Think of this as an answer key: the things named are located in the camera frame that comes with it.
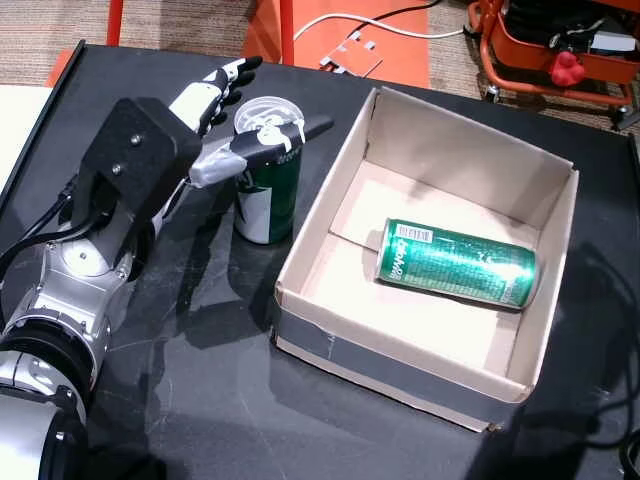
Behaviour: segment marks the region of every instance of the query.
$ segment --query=white cable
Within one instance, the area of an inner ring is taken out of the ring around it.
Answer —
[[[377,20],[373,20],[372,18],[361,17],[360,15],[351,15],[350,13],[327,13],[326,15],[322,15],[321,17],[318,17],[318,18],[316,18],[314,20],[311,20],[304,27],[302,27],[300,30],[298,30],[296,32],[296,34],[293,36],[293,41],[295,42],[298,38],[300,38],[300,35],[302,35],[304,32],[309,30],[316,23],[320,23],[320,22],[322,22],[324,20],[327,20],[328,18],[347,18],[349,20],[357,20],[359,22],[370,23],[371,25],[375,25],[376,27],[384,28],[385,30],[389,30],[390,32],[398,33],[400,35],[406,35],[408,37],[414,37],[414,38],[424,38],[424,39],[427,39],[427,40],[435,40],[437,38],[452,37],[454,35],[459,35],[459,34],[462,33],[462,29],[456,30],[454,32],[433,33],[433,34],[409,32],[407,30],[401,30],[399,28],[392,27],[391,25],[387,25],[386,23],[378,22]]]

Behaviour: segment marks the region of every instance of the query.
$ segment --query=red knob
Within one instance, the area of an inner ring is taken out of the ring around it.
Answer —
[[[551,81],[559,87],[571,87],[584,79],[585,70],[578,57],[571,52],[560,52],[551,65]]]

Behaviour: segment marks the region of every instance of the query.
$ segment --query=standing can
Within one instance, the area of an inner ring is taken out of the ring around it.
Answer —
[[[236,133],[304,121],[300,109],[280,97],[259,97],[246,102],[234,117]],[[302,147],[290,150],[260,168],[237,177],[234,224],[255,243],[275,243],[293,229]]]

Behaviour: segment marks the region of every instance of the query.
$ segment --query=black cable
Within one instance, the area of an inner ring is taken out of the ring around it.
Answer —
[[[35,221],[33,225],[31,225],[27,231],[22,235],[20,240],[24,240],[26,238],[32,237],[40,230],[42,230],[52,219],[55,217],[60,210],[64,208],[71,201],[71,195],[73,194],[73,189],[76,186],[76,178],[78,175],[74,175],[71,180],[67,182],[62,191],[58,194],[58,198],[56,202],[42,215],[38,220]]]
[[[9,247],[9,249],[0,256],[0,332],[4,330],[4,327],[6,326],[4,313],[2,312],[2,286],[4,277],[7,273],[7,270],[9,270],[9,266],[11,265],[13,260],[15,260],[18,254],[23,250],[40,243],[64,242],[81,237],[94,227],[98,220],[100,220],[101,216],[102,213],[100,213],[100,211],[94,211],[94,213],[91,214],[85,221],[68,230],[51,233],[41,233],[40,235],[33,235],[31,237],[25,238]]]
[[[392,17],[394,15],[399,15],[401,13],[413,12],[415,10],[426,10],[427,8],[435,7],[440,2],[442,2],[442,0],[433,0],[431,3],[427,3],[426,5],[416,5],[416,6],[413,6],[413,7],[401,8],[400,10],[393,10],[392,12],[387,12],[387,13],[383,13],[382,15],[378,15],[377,17],[374,17],[373,19],[376,20],[376,21],[379,21],[379,20],[384,20],[385,18]],[[371,24],[369,22],[362,22],[356,28],[351,30],[351,33],[349,33],[349,35],[347,35],[347,38],[349,38],[354,33],[362,30],[367,25],[371,25]]]

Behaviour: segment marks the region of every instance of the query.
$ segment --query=lying can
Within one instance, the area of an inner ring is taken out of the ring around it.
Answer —
[[[535,294],[538,266],[524,247],[388,219],[376,278],[521,309]]]

